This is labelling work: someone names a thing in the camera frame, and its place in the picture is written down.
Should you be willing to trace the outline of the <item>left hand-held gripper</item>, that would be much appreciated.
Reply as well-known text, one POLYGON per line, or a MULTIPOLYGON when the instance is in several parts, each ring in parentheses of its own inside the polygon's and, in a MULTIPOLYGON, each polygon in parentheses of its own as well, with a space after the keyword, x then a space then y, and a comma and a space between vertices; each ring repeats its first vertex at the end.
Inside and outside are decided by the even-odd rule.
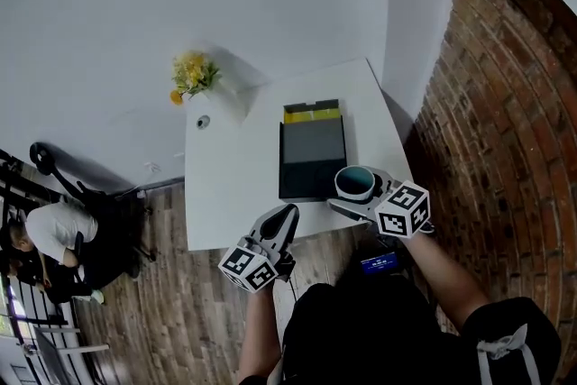
POLYGON ((252 294, 276 279, 287 281, 296 265, 288 247, 298 220, 295 204, 274 207, 256 220, 250 235, 228 249, 218 269, 237 287, 252 294))

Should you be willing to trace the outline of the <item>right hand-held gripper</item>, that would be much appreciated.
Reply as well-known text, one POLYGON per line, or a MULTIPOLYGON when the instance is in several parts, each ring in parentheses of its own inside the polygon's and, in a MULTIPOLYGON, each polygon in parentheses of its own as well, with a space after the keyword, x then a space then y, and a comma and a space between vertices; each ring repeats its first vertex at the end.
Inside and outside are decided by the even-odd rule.
POLYGON ((379 204, 377 198, 361 202, 331 198, 326 203, 336 213, 354 221, 376 224, 380 235, 411 239, 417 233, 434 231, 426 189, 409 180, 396 187, 396 180, 385 170, 371 168, 371 173, 375 179, 373 195, 385 195, 379 204))

